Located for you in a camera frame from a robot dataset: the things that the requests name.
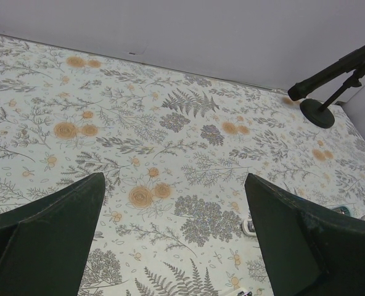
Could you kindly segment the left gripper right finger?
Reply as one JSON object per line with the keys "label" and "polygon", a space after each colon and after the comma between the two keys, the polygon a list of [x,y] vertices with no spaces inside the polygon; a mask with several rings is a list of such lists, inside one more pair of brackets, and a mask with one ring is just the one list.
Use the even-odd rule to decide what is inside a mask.
{"label": "left gripper right finger", "polygon": [[365,295],[365,221],[249,174],[245,192],[274,295]]}

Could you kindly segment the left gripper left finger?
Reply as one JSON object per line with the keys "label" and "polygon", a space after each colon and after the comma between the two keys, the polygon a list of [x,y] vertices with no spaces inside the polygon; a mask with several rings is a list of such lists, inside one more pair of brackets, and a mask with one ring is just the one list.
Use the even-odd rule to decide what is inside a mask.
{"label": "left gripper left finger", "polygon": [[0,295],[77,295],[104,196],[93,173],[0,214]]}

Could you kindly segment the light blue stapler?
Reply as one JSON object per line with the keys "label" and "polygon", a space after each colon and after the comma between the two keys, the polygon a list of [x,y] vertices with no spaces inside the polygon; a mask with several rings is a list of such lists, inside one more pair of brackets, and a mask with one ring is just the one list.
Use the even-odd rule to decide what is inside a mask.
{"label": "light blue stapler", "polygon": [[243,220],[241,226],[242,226],[242,231],[246,236],[256,237],[255,227],[251,219]]}

